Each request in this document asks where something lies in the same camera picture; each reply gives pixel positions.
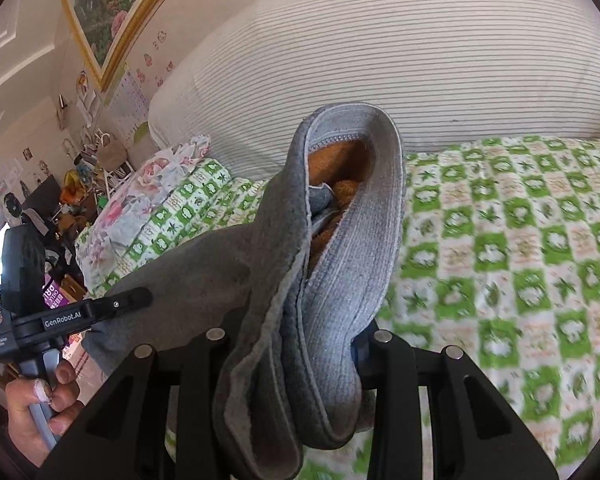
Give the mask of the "left hand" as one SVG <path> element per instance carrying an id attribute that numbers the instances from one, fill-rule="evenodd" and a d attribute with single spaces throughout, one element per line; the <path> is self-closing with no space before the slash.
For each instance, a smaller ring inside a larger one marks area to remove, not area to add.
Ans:
<path id="1" fill-rule="evenodd" d="M 61 437 L 84 409 L 73 365 L 61 359 L 55 377 L 55 387 L 20 377 L 5 389 L 10 440 L 37 467 L 50 454 L 50 436 Z"/>

